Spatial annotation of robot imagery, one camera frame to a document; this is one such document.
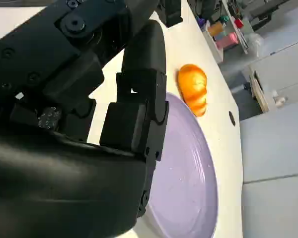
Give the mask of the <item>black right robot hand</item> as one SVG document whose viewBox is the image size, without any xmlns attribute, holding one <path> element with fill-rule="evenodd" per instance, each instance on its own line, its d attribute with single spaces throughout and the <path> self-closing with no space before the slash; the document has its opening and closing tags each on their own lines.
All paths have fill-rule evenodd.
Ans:
<svg viewBox="0 0 298 238">
<path fill-rule="evenodd" d="M 59 0 L 0 39 L 0 238 L 113 238 L 166 132 L 156 0 Z"/>
</svg>

